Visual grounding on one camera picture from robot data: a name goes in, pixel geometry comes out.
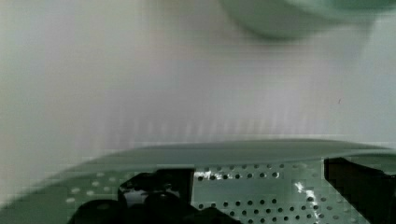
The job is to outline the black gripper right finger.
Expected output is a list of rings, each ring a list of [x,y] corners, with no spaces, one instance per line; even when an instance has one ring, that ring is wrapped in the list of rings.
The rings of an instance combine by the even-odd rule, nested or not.
[[[324,177],[370,224],[395,224],[395,175],[334,158],[324,161]]]

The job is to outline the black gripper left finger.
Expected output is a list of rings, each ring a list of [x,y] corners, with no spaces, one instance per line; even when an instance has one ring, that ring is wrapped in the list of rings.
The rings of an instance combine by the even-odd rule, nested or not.
[[[219,209],[191,205],[195,171],[159,169],[120,184],[115,200],[81,205],[67,224],[242,224]]]

